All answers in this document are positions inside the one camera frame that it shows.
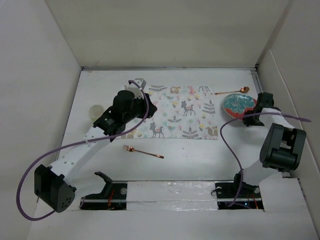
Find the red and teal plate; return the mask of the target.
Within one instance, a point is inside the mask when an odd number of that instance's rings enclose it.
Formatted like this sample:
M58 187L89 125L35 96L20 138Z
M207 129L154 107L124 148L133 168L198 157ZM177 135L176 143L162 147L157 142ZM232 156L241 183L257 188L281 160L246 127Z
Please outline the red and teal plate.
M222 107L224 111L232 118L243 117L245 112L252 111L257 104L257 100L251 96L242 93L232 93L227 95Z

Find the yellow translucent mug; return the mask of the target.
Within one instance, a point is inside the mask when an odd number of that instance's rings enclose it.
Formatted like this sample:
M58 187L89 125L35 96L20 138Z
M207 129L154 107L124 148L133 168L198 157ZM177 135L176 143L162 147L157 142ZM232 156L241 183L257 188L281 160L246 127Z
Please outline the yellow translucent mug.
M104 113L104 107L99 104L91 106L88 110L88 116L92 121L97 120Z

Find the patterned animal print cloth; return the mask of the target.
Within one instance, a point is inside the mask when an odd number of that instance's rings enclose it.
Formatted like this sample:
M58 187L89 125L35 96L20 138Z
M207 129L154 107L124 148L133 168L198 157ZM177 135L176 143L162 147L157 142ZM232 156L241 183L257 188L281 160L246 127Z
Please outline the patterned animal print cloth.
M144 92L157 111L122 139L218 139L216 107L209 87L146 85Z

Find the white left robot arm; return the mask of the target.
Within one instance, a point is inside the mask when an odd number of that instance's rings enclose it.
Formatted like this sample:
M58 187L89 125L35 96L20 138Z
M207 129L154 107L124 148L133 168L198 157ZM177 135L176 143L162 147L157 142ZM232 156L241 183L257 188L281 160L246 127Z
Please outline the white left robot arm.
M34 171L34 192L55 212L65 211L80 189L72 184L80 169L102 148L119 137L135 118L151 118L157 111L149 94L136 98L121 90L110 106L92 125L84 142L74 146L49 166L39 165Z

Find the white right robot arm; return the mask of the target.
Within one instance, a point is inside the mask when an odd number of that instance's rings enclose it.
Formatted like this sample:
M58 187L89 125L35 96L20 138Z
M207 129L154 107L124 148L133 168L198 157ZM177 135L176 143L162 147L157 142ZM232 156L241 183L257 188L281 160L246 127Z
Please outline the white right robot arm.
M259 93L253 110L245 112L243 124L268 129L259 153L259 159L240 170L231 184L237 197L253 192L264 179L277 172L298 168L307 134L287 122L279 108L274 106L273 94Z

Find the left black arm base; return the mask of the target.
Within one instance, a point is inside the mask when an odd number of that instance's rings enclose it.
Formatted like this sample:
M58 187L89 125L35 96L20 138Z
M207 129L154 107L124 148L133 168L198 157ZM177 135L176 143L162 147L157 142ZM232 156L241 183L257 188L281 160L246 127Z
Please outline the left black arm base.
M101 171L94 173L104 181L102 190L81 198L79 208L88 211L123 211L127 209L127 181L113 181Z

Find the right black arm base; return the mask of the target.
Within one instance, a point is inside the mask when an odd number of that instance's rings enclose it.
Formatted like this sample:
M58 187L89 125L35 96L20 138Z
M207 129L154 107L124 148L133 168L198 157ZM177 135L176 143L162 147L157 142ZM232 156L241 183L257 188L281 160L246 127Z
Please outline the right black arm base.
M218 210L264 210L262 195L258 186L239 186L233 181L214 183L211 195L216 197Z

